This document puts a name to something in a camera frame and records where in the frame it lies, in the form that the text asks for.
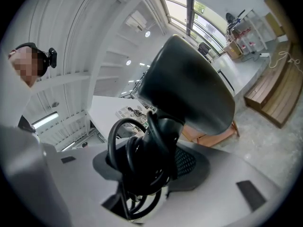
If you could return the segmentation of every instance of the fluorescent light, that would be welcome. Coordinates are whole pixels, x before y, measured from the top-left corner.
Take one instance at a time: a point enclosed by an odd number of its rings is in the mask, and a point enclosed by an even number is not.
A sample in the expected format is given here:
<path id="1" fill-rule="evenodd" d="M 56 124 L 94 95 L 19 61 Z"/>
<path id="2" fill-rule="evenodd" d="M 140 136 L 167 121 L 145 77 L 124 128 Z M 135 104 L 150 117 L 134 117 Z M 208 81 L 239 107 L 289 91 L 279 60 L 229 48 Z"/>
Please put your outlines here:
<path id="1" fill-rule="evenodd" d="M 50 122 L 51 120 L 57 118 L 58 116 L 59 116 L 58 113 L 54 112 L 54 113 L 52 113 L 52 114 L 50 114 L 50 115 L 48 115 L 48 116 L 46 116 L 46 117 L 44 117 L 44 118 L 36 121 L 36 122 L 34 122 L 33 126 L 34 126 L 35 129 L 38 129 L 40 126 L 42 126 L 42 125 Z"/>
<path id="2" fill-rule="evenodd" d="M 73 144 L 75 144 L 75 141 L 72 143 L 72 144 L 70 144 L 69 146 L 67 146 L 67 147 L 65 147 L 63 150 L 61 150 L 61 151 L 65 151 L 65 150 L 67 150 L 69 147 L 71 147 Z"/>
<path id="3" fill-rule="evenodd" d="M 147 37 L 149 37 L 151 35 L 151 32 L 150 31 L 147 31 L 146 33 L 145 33 L 145 37 L 147 38 Z"/>

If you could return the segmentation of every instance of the concrete floor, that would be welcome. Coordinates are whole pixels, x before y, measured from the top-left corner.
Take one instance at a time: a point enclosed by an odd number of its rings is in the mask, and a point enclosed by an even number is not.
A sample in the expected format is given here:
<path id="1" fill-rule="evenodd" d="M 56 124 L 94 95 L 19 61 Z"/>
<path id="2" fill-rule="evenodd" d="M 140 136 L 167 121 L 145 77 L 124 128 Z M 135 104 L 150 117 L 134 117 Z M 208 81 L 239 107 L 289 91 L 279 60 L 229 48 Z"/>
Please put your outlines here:
<path id="1" fill-rule="evenodd" d="M 282 129 L 251 108 L 235 115 L 240 137 L 214 148 L 248 161 L 281 188 L 287 187 L 303 162 L 303 93 Z"/>
<path id="2" fill-rule="evenodd" d="M 269 42 L 267 46 L 268 51 L 266 52 L 272 53 L 276 42 Z M 223 55 L 212 63 L 216 70 L 221 68 L 234 87 L 235 92 L 221 76 L 234 96 L 236 104 L 242 104 L 241 109 L 235 115 L 240 137 L 233 135 L 214 148 L 243 158 L 279 187 L 285 188 L 301 169 L 303 162 L 303 96 L 300 96 L 295 110 L 282 129 L 277 128 L 258 112 L 246 107 L 243 103 L 243 95 L 268 65 L 268 58 L 259 58 L 254 61 L 257 58 L 258 54 L 249 54 L 233 61 L 228 55 Z M 145 223 L 160 210 L 166 199 L 166 191 L 167 189 L 163 189 L 161 200 L 152 213 L 136 220 L 136 223 Z M 152 199 L 153 197 L 149 196 L 145 205 L 148 206 Z"/>
<path id="3" fill-rule="evenodd" d="M 238 95 L 243 90 L 243 88 L 255 77 L 256 74 L 257 79 L 268 64 L 268 58 L 258 58 L 258 56 L 262 52 L 272 53 L 275 50 L 277 42 L 269 41 L 266 44 L 268 50 L 264 49 L 260 52 L 256 52 L 255 54 L 249 53 L 248 55 L 236 60 L 232 60 L 227 54 L 224 54 L 211 63 L 211 65 L 215 68 L 216 71 L 221 69 L 221 71 L 230 81 L 232 87 L 235 90 L 234 92 L 227 83 L 226 79 L 222 76 L 222 74 L 219 74 L 233 96 Z"/>

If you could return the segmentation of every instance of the ceiling light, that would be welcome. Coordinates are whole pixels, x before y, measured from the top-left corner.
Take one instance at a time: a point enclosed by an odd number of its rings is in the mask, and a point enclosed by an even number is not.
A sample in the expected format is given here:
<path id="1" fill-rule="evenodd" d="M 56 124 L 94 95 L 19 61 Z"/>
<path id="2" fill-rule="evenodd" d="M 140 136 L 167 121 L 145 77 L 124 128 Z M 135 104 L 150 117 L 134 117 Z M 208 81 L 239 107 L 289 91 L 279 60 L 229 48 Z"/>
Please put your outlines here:
<path id="1" fill-rule="evenodd" d="M 55 108 L 55 107 L 57 107 L 57 106 L 59 106 L 59 102 L 54 102 L 54 103 L 52 104 L 52 108 Z"/>
<path id="2" fill-rule="evenodd" d="M 38 129 L 40 126 L 42 126 L 42 125 L 50 122 L 51 120 L 57 118 L 58 116 L 59 116 L 58 113 L 54 112 L 54 113 L 49 114 L 46 117 L 44 117 L 44 118 L 42 118 L 42 119 L 40 119 L 40 120 L 38 120 L 36 122 L 34 122 L 33 126 L 34 126 L 35 129 Z"/>
<path id="3" fill-rule="evenodd" d="M 75 144 L 75 141 L 72 143 L 72 144 L 70 144 L 69 146 L 67 146 L 67 147 L 65 147 L 63 150 L 61 150 L 61 151 L 65 151 L 65 150 L 67 150 L 69 147 L 71 147 L 73 144 Z"/>

